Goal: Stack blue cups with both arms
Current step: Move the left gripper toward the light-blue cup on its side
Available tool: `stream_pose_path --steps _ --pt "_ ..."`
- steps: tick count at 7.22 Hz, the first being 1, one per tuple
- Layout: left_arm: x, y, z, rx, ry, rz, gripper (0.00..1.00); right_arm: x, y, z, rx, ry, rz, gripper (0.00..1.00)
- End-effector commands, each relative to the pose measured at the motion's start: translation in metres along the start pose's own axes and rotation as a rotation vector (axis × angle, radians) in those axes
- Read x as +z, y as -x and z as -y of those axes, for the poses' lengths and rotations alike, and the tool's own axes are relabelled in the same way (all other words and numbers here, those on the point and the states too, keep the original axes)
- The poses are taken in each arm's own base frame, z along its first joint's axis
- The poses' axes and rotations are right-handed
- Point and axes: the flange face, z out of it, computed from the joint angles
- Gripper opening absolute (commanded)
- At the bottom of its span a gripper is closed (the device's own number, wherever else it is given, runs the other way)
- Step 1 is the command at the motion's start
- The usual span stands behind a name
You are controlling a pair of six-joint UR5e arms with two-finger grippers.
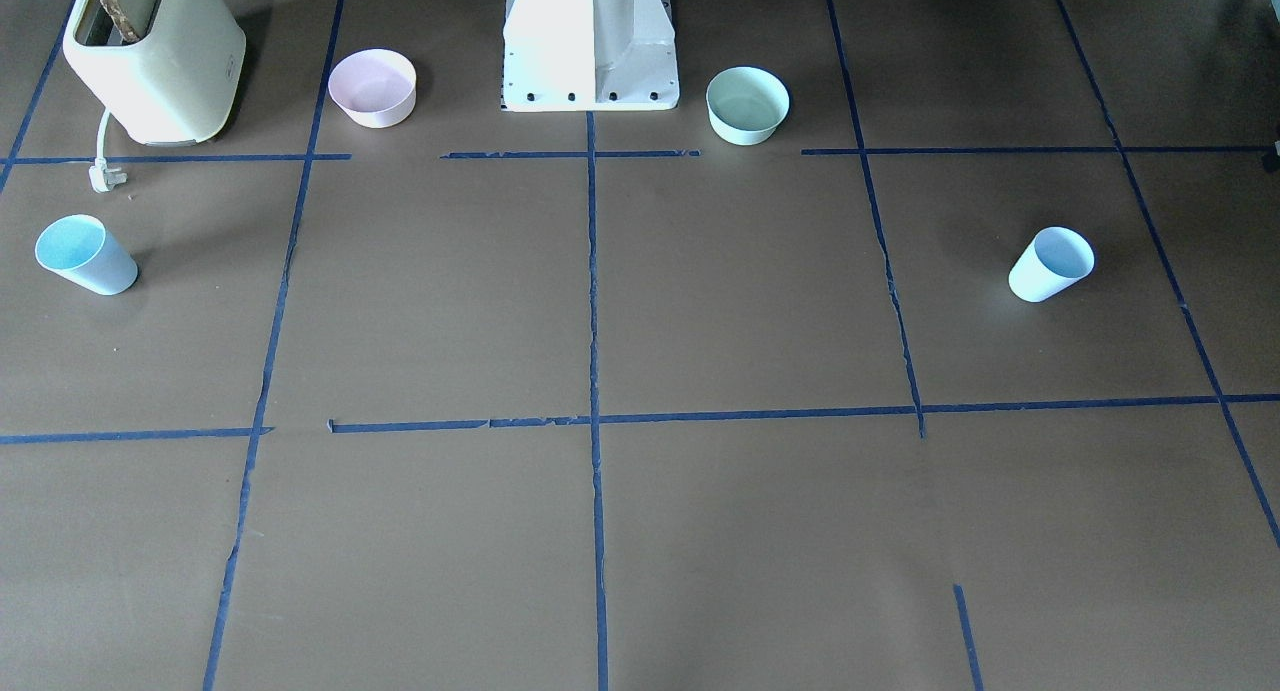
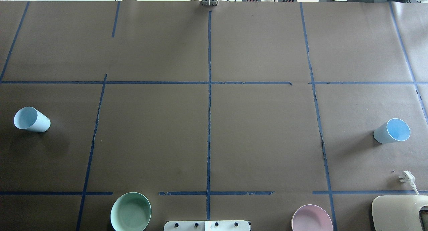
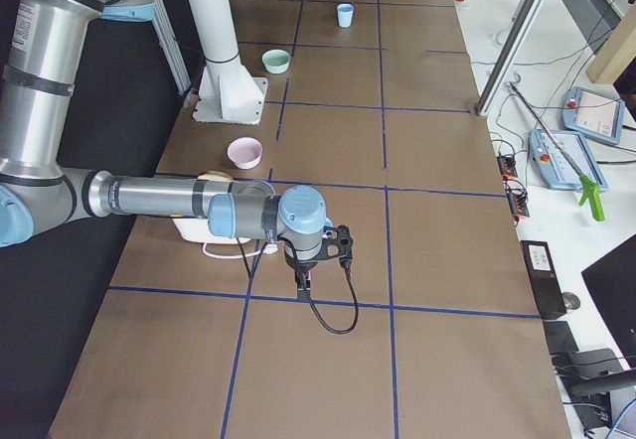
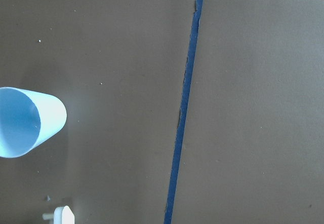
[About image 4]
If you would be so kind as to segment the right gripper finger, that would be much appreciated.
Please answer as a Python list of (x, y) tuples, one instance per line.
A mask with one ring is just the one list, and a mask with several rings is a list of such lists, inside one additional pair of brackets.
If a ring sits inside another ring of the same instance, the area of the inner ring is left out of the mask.
[(53, 224), (75, 224), (75, 216), (69, 206), (57, 207), (53, 213), (43, 213), (42, 218)]

